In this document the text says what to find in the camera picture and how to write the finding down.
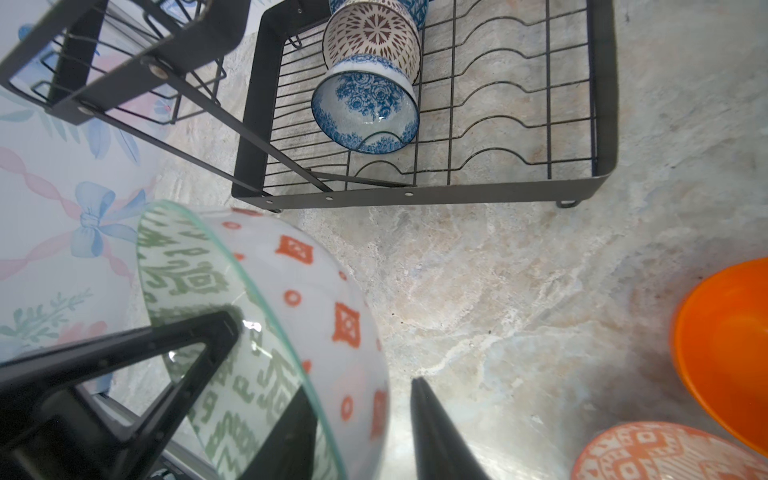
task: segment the green pattern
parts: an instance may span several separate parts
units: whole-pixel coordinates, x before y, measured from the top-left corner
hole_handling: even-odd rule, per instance
[[[226,220],[216,215],[217,221]],[[234,480],[298,391],[301,366],[280,341],[258,295],[232,268],[233,260],[179,207],[151,204],[138,232],[139,274],[152,325],[221,310],[241,323],[247,319],[235,347],[187,415],[219,476]],[[163,357],[173,381],[183,378],[203,347],[187,346]],[[317,431],[315,473],[325,473],[316,478],[335,480],[333,453],[323,428]]]
[[[57,339],[58,327],[62,323],[69,322],[65,314],[74,312],[75,308],[82,304],[89,296],[93,296],[91,289],[86,289],[76,295],[64,297],[61,292],[56,298],[50,300],[50,310],[44,305],[36,308],[28,307],[26,310],[18,308],[13,312],[14,328],[7,325],[0,326],[0,334],[15,337],[24,343],[40,343],[41,339]]]

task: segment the blue bow pattern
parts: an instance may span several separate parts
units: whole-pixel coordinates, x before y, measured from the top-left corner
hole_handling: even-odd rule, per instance
[[[80,228],[72,232],[71,252],[74,257],[94,258],[104,251],[104,240],[101,235],[121,238],[136,243],[136,230],[118,222],[125,218],[135,217],[144,210],[147,195],[139,191],[124,207],[107,214],[114,202],[114,192],[93,182],[81,182],[74,189],[74,196],[82,208]]]

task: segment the ceramic bowl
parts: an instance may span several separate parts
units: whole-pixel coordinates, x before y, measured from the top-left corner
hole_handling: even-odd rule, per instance
[[[138,225],[153,326],[226,310],[235,347],[188,413],[220,478],[253,461],[299,388],[317,417],[312,478],[373,478],[389,418],[386,359],[360,288],[313,238],[251,210],[149,205]],[[172,380],[199,346],[163,357]]]
[[[768,258],[707,278],[670,332],[677,373],[733,436],[768,455]]]
[[[571,480],[768,478],[768,465],[723,439],[684,425],[633,422],[595,437]]]
[[[419,129],[413,86],[375,55],[353,55],[328,70],[312,96],[312,114],[331,140],[366,154],[397,151]]]
[[[384,57],[413,82],[419,75],[421,46],[416,25],[397,0],[347,0],[326,25],[323,58],[331,69],[357,54]]]
[[[429,0],[400,0],[410,13],[416,27],[421,30],[427,18],[427,2]],[[344,5],[344,0],[330,0],[331,13],[336,13]]]

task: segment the dish rack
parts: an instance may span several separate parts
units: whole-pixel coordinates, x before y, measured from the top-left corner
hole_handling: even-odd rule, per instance
[[[320,49],[326,0],[284,0],[264,13],[242,121],[221,106],[224,56],[241,42],[249,7],[250,0],[59,0],[0,63],[0,82],[72,124],[98,118],[176,154],[231,181],[233,197],[272,211],[521,201],[574,207],[615,168],[611,0],[430,2],[414,84],[421,126],[410,145],[379,156],[334,144],[312,118],[310,98],[327,70]],[[133,48],[105,40],[110,29]],[[99,68],[97,48],[124,61]],[[36,59],[51,77],[23,88],[14,77]],[[143,95],[164,102],[168,115],[132,108]],[[180,108],[184,99],[199,109]],[[165,126],[202,113],[240,135],[233,174],[126,119]]]

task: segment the orange and white patterned bowl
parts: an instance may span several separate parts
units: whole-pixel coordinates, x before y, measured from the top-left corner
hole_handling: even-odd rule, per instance
[[[386,359],[362,291],[327,250],[256,211],[160,201],[139,222],[137,256],[152,325],[219,310],[242,324],[188,414],[221,478],[239,477],[299,388],[318,419],[317,478],[375,476],[389,420]],[[172,380],[200,348],[163,357]]]
[[[592,440],[571,480],[766,480],[768,464],[723,439],[666,422],[618,425]]]
[[[384,57],[415,81],[422,51],[408,9],[397,0],[348,0],[326,25],[323,58],[331,69],[357,54]]]

